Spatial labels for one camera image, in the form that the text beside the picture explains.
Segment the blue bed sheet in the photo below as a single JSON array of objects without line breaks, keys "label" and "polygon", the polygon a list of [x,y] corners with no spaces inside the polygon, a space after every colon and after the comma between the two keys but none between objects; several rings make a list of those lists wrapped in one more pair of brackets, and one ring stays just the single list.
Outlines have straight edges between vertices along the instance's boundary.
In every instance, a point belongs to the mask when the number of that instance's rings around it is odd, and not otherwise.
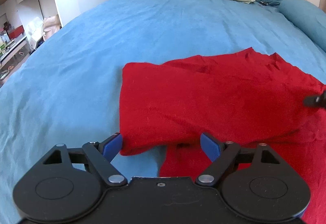
[{"label": "blue bed sheet", "polygon": [[279,54],[325,82],[325,52],[273,7],[230,0],[108,0],[70,21],[1,87],[1,223],[18,180],[55,144],[118,131],[122,68],[195,55]]}]

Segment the red box on shelf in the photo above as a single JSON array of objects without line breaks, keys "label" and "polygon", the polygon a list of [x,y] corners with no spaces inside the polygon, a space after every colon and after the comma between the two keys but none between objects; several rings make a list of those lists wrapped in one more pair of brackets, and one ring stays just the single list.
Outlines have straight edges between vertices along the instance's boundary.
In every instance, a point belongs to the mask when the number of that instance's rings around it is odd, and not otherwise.
[{"label": "red box on shelf", "polygon": [[22,25],[16,27],[15,29],[12,29],[9,33],[8,36],[10,39],[15,39],[18,38],[18,36],[20,36],[20,34],[24,33],[24,28]]}]

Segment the light blue bolster pillow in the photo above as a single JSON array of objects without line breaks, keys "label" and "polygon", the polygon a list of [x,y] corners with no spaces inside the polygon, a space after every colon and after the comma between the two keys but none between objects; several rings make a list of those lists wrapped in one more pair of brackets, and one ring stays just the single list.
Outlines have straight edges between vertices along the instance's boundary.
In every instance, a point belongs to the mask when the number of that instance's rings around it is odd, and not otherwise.
[{"label": "light blue bolster pillow", "polygon": [[279,11],[325,51],[326,16],[306,0],[282,0]]}]

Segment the red knitted garment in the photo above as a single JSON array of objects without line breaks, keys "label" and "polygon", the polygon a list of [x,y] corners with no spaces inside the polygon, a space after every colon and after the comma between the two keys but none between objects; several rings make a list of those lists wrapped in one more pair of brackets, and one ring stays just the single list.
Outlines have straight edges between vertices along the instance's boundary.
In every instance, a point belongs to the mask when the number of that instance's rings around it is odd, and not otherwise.
[{"label": "red knitted garment", "polygon": [[209,158],[204,132],[243,147],[266,143],[308,184],[306,223],[325,223],[325,110],[303,105],[325,85],[252,48],[217,56],[128,63],[119,101],[121,154],[166,147],[162,177],[195,179]]}]

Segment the white desk shelf unit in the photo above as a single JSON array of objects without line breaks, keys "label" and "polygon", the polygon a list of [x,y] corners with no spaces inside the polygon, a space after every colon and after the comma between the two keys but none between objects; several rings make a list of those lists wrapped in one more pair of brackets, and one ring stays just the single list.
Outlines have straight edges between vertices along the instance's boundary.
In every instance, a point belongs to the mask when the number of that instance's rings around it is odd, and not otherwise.
[{"label": "white desk shelf unit", "polygon": [[80,15],[80,8],[78,0],[1,0],[1,15],[6,15],[11,25],[23,26],[24,37],[18,38],[18,47],[26,44],[34,51],[43,39],[44,18],[57,15],[65,26]]}]

